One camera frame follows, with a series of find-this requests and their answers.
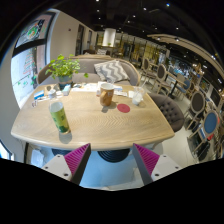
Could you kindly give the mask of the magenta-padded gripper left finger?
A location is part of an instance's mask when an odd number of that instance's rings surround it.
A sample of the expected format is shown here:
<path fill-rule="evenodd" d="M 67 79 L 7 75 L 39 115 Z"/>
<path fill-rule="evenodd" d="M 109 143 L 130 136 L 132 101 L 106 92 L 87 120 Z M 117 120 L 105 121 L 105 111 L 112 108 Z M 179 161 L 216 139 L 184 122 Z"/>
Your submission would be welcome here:
<path fill-rule="evenodd" d="M 57 154 L 42 169 L 79 185 L 90 154 L 91 144 L 88 143 L 66 155 Z"/>

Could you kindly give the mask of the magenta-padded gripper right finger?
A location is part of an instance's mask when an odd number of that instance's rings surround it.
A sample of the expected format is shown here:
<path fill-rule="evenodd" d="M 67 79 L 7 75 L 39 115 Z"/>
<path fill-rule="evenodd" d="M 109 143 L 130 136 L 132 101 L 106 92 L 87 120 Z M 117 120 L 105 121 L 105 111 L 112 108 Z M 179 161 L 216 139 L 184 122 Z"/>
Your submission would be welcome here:
<path fill-rule="evenodd" d="M 181 167 L 166 154 L 158 155 L 138 144 L 133 144 L 132 152 L 144 185 L 181 170 Z"/>

